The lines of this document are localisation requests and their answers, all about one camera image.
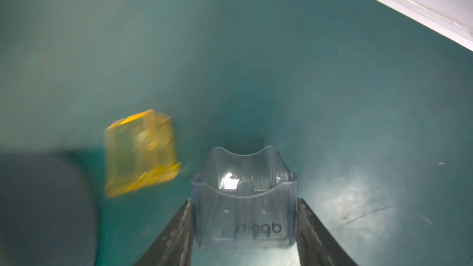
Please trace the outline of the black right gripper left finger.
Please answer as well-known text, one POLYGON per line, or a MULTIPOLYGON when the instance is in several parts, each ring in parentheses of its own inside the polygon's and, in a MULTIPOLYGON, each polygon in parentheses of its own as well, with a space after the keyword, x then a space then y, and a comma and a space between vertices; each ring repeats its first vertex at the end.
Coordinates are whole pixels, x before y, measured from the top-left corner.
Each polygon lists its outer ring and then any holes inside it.
POLYGON ((193 239, 193 206, 188 199, 134 265, 190 266, 193 239))

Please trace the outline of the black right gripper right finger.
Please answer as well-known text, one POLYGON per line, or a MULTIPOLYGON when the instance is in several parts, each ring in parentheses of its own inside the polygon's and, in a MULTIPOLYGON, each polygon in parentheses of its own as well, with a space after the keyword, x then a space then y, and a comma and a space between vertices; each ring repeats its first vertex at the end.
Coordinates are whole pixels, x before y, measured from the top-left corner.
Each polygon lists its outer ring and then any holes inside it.
POLYGON ((298 199, 296 241, 302 266, 357 266, 302 198, 298 199))

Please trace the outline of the yellow transparent shavings tray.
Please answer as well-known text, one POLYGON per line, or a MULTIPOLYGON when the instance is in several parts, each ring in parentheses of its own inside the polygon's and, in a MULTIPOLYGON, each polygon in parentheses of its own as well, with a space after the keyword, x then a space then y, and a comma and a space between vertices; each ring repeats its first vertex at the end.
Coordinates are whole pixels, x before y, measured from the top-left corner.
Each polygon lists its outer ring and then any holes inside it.
POLYGON ((112 123, 104 147, 107 198, 171 181, 181 172, 172 119, 154 110, 112 123))

